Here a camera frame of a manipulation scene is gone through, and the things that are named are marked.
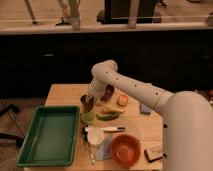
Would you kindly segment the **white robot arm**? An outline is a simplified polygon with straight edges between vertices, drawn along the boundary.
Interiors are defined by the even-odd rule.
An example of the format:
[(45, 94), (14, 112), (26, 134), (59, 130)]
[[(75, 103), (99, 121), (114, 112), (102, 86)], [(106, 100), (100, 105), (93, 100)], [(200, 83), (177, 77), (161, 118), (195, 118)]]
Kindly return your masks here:
[(95, 64), (88, 95), (100, 99), (111, 85), (163, 118), (163, 171), (213, 171), (213, 107), (194, 91), (172, 93), (117, 72), (117, 63)]

